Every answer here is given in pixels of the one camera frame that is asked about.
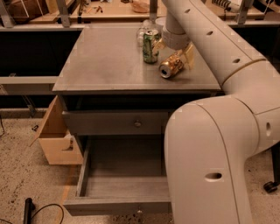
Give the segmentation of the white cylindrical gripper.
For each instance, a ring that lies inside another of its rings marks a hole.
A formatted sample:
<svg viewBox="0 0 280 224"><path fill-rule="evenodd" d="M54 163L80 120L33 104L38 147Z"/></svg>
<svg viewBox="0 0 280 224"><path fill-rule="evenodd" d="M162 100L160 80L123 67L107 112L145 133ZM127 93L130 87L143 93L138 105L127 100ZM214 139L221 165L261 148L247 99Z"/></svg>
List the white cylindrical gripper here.
<svg viewBox="0 0 280 224"><path fill-rule="evenodd" d="M162 38L153 46L152 53L156 54L159 50L165 48L167 45L175 52L176 65L181 70L183 67L192 69L194 66L193 44L186 34L175 34L167 30L166 27L162 29Z"/></svg>

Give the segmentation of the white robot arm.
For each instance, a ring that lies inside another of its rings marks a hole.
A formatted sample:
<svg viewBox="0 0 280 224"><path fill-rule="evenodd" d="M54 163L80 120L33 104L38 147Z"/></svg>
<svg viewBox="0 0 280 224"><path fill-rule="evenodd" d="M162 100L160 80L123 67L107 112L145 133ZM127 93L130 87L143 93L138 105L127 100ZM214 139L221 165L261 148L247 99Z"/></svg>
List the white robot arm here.
<svg viewBox="0 0 280 224"><path fill-rule="evenodd" d="M162 2L165 43L184 33L224 92L181 106L166 125L174 224L253 224L244 164L280 141L280 75L201 0Z"/></svg>

